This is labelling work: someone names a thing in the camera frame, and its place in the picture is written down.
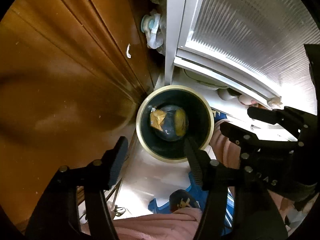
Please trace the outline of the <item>yellow paper bag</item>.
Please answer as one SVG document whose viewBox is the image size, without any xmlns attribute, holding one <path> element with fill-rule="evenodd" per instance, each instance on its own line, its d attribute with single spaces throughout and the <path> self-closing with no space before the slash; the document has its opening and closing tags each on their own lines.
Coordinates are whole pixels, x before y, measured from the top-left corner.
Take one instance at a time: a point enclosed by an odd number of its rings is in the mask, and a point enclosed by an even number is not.
<svg viewBox="0 0 320 240">
<path fill-rule="evenodd" d="M 174 114 L 175 133 L 178 137 L 183 137 L 187 130 L 188 120 L 185 111 L 177 109 Z"/>
</svg>

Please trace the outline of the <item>blue slipper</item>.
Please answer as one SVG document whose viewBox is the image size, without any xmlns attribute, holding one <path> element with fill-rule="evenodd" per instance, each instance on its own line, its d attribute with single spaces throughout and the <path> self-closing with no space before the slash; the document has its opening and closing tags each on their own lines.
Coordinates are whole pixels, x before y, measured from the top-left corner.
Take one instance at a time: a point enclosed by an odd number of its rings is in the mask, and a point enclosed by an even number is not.
<svg viewBox="0 0 320 240">
<path fill-rule="evenodd" d="M 203 191 L 201 187 L 196 184 L 191 172 L 189 172 L 188 177 L 190 180 L 190 186 L 186 190 L 177 190 L 176 192 L 172 193 L 169 201 L 162 206 L 158 206 L 157 201 L 154 198 L 149 202 L 148 210 L 153 214 L 170 214 L 185 207 L 199 208 L 201 211 L 204 211 L 208 192 Z M 224 230 L 222 235 L 226 235 L 231 232 L 233 225 L 233 214 L 234 198 L 231 190 L 228 189 Z"/>
</svg>

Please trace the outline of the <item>brown ceramic jar bin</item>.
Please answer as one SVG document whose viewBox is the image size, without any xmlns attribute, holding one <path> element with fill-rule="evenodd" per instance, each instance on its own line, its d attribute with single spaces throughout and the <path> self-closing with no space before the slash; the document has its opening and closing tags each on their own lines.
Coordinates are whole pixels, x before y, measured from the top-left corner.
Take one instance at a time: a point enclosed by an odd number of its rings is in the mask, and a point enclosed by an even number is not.
<svg viewBox="0 0 320 240">
<path fill-rule="evenodd" d="M 204 150 L 213 135 L 214 117 L 207 100 L 195 90 L 169 85 L 153 91 L 140 105 L 136 132 L 149 155 L 166 163 L 187 161 L 184 143 Z"/>
</svg>

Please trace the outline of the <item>brown wooden cabinet door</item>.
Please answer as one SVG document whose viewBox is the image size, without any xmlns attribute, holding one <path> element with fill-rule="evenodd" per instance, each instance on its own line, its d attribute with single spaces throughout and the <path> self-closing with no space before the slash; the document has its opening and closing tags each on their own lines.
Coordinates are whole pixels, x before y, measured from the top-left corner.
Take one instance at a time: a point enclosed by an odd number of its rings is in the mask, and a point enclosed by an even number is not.
<svg viewBox="0 0 320 240">
<path fill-rule="evenodd" d="M 57 168 L 100 158 L 159 70 L 150 0 L 1 0 L 1 207 L 25 224 Z"/>
</svg>

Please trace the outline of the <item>hanging clear plastic bag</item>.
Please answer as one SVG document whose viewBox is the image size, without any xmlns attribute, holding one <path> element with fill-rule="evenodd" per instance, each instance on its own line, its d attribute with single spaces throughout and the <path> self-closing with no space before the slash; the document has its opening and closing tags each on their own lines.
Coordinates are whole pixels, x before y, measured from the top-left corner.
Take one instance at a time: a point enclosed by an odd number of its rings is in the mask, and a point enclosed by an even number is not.
<svg viewBox="0 0 320 240">
<path fill-rule="evenodd" d="M 166 18 L 156 10 L 144 15 L 140 29 L 145 34 L 147 47 L 165 55 Z"/>
</svg>

